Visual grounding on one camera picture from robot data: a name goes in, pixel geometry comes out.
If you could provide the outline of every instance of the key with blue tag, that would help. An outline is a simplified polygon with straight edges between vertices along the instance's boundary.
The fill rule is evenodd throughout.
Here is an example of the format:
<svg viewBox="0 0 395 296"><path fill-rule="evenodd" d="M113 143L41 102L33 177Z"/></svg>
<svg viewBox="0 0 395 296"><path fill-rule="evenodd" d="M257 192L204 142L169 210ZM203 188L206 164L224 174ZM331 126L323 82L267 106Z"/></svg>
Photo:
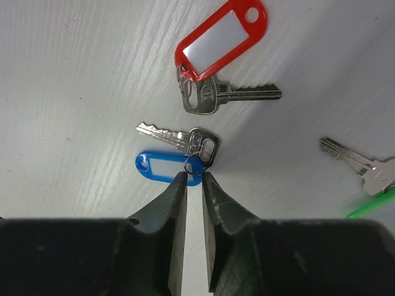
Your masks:
<svg viewBox="0 0 395 296"><path fill-rule="evenodd" d="M171 183L179 172L187 170L188 186L199 185L205 171L203 161L193 155L144 151L136 157L135 163L137 170L147 179L166 183Z"/></svg>

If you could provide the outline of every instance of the green plastic object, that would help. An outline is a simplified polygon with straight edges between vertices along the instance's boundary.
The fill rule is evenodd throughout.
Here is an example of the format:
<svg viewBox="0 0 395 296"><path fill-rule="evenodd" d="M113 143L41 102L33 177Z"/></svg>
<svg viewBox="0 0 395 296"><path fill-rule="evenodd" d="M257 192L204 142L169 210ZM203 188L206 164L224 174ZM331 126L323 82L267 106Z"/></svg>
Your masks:
<svg viewBox="0 0 395 296"><path fill-rule="evenodd" d="M347 219L365 218L380 222L395 234L395 189L378 195L373 202L348 214Z"/></svg>

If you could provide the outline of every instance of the key with red tag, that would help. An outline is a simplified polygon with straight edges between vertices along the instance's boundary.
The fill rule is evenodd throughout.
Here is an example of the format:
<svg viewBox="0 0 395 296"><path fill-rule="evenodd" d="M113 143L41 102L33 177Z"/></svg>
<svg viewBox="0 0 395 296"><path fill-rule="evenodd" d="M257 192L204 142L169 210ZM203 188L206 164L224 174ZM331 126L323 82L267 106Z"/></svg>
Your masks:
<svg viewBox="0 0 395 296"><path fill-rule="evenodd" d="M259 0L229 0L179 43L175 64L187 80L203 81L265 34L267 13Z"/></svg>

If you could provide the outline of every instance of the key tag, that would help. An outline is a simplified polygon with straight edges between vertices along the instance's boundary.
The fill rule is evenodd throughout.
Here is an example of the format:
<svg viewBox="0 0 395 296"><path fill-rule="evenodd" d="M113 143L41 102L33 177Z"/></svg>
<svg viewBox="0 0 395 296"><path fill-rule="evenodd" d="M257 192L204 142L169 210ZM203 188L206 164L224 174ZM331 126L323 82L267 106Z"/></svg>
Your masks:
<svg viewBox="0 0 395 296"><path fill-rule="evenodd" d="M266 29L267 13L259 0L229 0L179 43L179 75L208 79L258 42Z"/></svg>
<svg viewBox="0 0 395 296"><path fill-rule="evenodd" d="M206 170L202 160L195 155L144 151L136 157L137 170L147 179L171 183L181 171L188 173L188 186L202 182Z"/></svg>

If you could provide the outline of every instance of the key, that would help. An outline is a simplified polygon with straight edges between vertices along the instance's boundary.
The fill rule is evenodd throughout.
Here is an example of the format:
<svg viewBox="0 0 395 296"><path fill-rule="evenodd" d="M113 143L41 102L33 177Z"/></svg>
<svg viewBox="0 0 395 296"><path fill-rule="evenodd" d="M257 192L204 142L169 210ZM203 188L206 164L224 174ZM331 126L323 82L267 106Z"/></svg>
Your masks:
<svg viewBox="0 0 395 296"><path fill-rule="evenodd" d="M213 114L220 105L228 102L278 100L283 95L282 91L274 84L256 88L233 88L227 83L220 82L214 76L194 84L197 92L197 104L191 104L189 96L183 96L183 106L187 112L200 115Z"/></svg>
<svg viewBox="0 0 395 296"><path fill-rule="evenodd" d="M350 148L330 139L321 139L321 148L337 160L345 160L361 176L364 191L374 196L387 192L395 182L395 158L385 162L370 160Z"/></svg>
<svg viewBox="0 0 395 296"><path fill-rule="evenodd" d="M206 151L210 154L210 158L207 157L206 153L201 153L200 158L207 168L212 166L220 146L220 139L215 134L202 128L194 128L189 133L184 133L182 131L158 129L154 125L146 125L142 122L136 127L136 130L140 134L147 134L155 139L174 145L185 155Z"/></svg>

